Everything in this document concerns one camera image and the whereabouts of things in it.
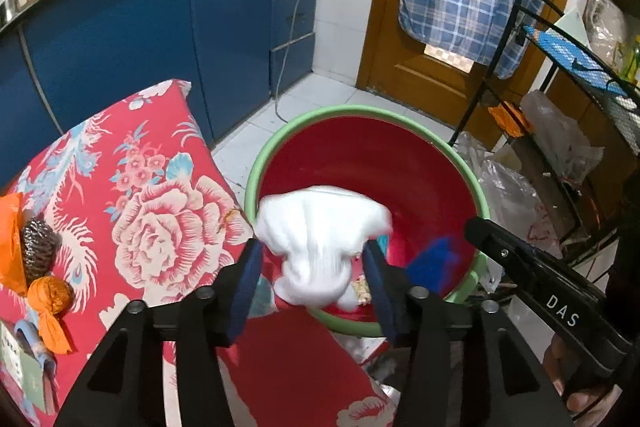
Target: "blue cabinet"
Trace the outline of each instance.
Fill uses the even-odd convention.
[[[269,100],[271,0],[191,0],[193,39],[213,135]]]
[[[0,64],[0,187],[4,187],[60,133],[38,96],[13,31],[0,39]]]
[[[271,47],[277,48],[289,42],[293,9],[296,0],[274,0],[271,3]],[[314,30],[316,0],[300,0],[291,40],[296,40]]]
[[[36,74],[64,130],[137,90],[180,78],[192,83],[187,101],[211,141],[189,0],[42,4],[24,23],[24,32]]]
[[[299,80],[307,73],[311,73],[311,67],[314,61],[314,47],[316,44],[316,34],[312,33],[297,41],[289,44],[289,53],[287,54],[287,63],[282,72],[282,79],[278,86],[280,71],[282,70],[282,61],[286,52],[286,46],[271,51],[271,93],[276,95],[276,87],[278,93],[283,92],[290,87],[296,80]]]

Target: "floral cushion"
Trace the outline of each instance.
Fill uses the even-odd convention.
[[[184,97],[168,80],[78,124],[33,159],[13,190],[24,209],[60,234],[53,273],[74,289],[63,316],[74,352],[58,356],[63,403],[87,358],[126,303],[180,300],[238,258],[252,229],[214,165]],[[393,406],[306,311],[278,301],[266,262],[236,344],[219,349],[238,427],[390,425]],[[37,320],[26,300],[0,286],[0,318]],[[167,425],[177,427],[175,350],[164,348]],[[36,409],[0,366],[0,380],[31,424]]]

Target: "appliance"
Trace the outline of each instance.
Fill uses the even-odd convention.
[[[21,6],[18,4],[18,0],[2,1],[2,4],[0,4],[0,27],[4,26],[18,15],[20,8]]]

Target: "power cord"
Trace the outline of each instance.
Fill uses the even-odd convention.
[[[274,95],[274,99],[275,99],[274,107],[276,111],[276,116],[280,118],[284,123],[289,123],[289,120],[285,120],[278,112],[278,102],[280,101],[280,83],[282,82],[284,69],[287,65],[287,57],[289,57],[289,48],[291,47],[291,41],[293,40],[293,30],[294,30],[294,26],[296,25],[296,15],[298,14],[299,4],[300,4],[300,0],[296,0],[296,5],[293,8],[293,17],[291,18],[291,27],[289,29],[289,40],[287,41],[287,45],[284,48],[284,57],[282,59],[282,66],[280,67],[280,74],[278,75],[278,81],[276,83],[276,92]]]

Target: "human hand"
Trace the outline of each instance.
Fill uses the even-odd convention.
[[[551,344],[546,348],[542,365],[560,395],[564,393],[565,386],[560,363],[561,360],[565,360],[571,355],[572,353],[566,347],[564,341],[558,335],[554,335],[551,339]],[[583,413],[589,409],[580,415],[580,418],[575,423],[577,427],[594,427],[609,413],[622,390],[616,385],[608,393],[607,390],[608,387],[606,385],[599,385],[592,389],[578,391],[569,397],[566,407],[572,415]]]

